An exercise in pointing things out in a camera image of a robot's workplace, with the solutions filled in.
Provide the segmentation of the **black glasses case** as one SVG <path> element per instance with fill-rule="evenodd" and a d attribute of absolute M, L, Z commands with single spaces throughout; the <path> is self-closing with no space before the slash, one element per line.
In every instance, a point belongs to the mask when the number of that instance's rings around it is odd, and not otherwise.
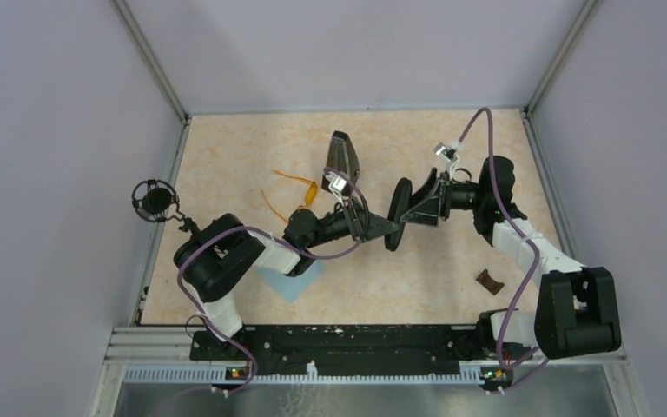
<path fill-rule="evenodd" d="M 405 223 L 401 216 L 408 210 L 413 185 L 410 179 L 402 177 L 393 192 L 387 220 L 394 223 L 397 229 L 384 237 L 385 248 L 391 252 L 397 250 L 404 234 Z"/>

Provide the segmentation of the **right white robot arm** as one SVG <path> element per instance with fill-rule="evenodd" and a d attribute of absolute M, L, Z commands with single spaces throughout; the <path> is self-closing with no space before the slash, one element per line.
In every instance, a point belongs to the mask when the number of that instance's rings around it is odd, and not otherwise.
<path fill-rule="evenodd" d="M 488 325 L 474 335 L 486 358 L 499 357 L 510 343 L 552 360 L 618 350 L 622 332 L 611 272 L 572 259 L 539 233 L 513 202 L 514 183 L 514 164 L 504 156 L 486 158 L 476 182 L 432 169 L 419 189 L 407 178 L 398 181 L 388 218 L 400 226 L 436 227 L 453 210 L 470 211 L 477 233 L 525 273 L 519 286 L 537 286 L 533 310 L 521 311 L 512 301 L 486 314 Z"/>

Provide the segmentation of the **orange sunglasses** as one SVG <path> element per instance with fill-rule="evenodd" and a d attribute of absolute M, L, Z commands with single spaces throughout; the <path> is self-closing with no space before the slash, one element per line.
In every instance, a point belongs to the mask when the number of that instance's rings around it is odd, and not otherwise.
<path fill-rule="evenodd" d="M 284 186 L 280 187 L 276 185 L 273 187 L 272 191 L 276 197 L 284 199 L 288 205 L 296 204 L 295 210 L 298 209 L 310 209 L 318 194 L 319 194 L 319 185 L 316 181 L 307 179 L 305 177 L 290 175 L 283 173 L 277 169 L 273 169 L 272 173 L 281 178 L 286 178 L 291 182 L 296 182 L 296 186 Z M 284 215 L 280 210 L 278 210 L 273 202 L 270 200 L 269 196 L 265 189 L 260 190 L 260 195 L 270 211 L 282 222 L 288 223 L 289 216 Z"/>

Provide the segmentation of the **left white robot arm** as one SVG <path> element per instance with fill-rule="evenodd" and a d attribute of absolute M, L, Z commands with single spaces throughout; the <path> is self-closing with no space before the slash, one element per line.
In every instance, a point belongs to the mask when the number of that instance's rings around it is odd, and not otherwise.
<path fill-rule="evenodd" d="M 404 225 L 350 200 L 336 204 L 322 217 L 307 208 L 296 209 L 281 238 L 248 227 L 230 213 L 206 228 L 185 217 L 180 229 L 190 235 L 173 258 L 180 273 L 180 288 L 211 330 L 211 348 L 221 358 L 233 359 L 242 351 L 244 337 L 239 332 L 242 320 L 231 292 L 249 269 L 301 276 L 319 259 L 311 248 L 344 237 L 352 238 L 356 245 L 381 238 L 386 248 L 394 251 Z"/>

